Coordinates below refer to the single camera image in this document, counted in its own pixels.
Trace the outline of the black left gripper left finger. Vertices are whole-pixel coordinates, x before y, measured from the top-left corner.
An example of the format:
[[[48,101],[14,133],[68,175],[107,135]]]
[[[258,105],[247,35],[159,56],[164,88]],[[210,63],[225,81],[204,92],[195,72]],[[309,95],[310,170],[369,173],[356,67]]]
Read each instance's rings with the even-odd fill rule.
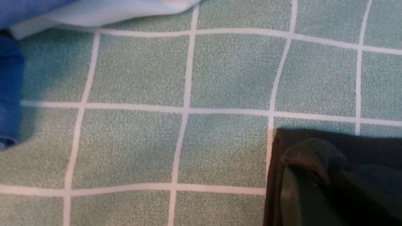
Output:
[[[286,167],[280,193],[283,226],[345,226],[309,174],[296,166]]]

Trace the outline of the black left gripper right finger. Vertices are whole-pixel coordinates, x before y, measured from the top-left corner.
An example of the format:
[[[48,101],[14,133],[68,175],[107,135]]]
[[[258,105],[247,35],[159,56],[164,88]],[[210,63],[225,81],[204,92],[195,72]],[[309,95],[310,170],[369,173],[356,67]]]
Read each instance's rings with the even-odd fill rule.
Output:
[[[336,211],[348,226],[401,226],[401,204],[346,172],[336,172]]]

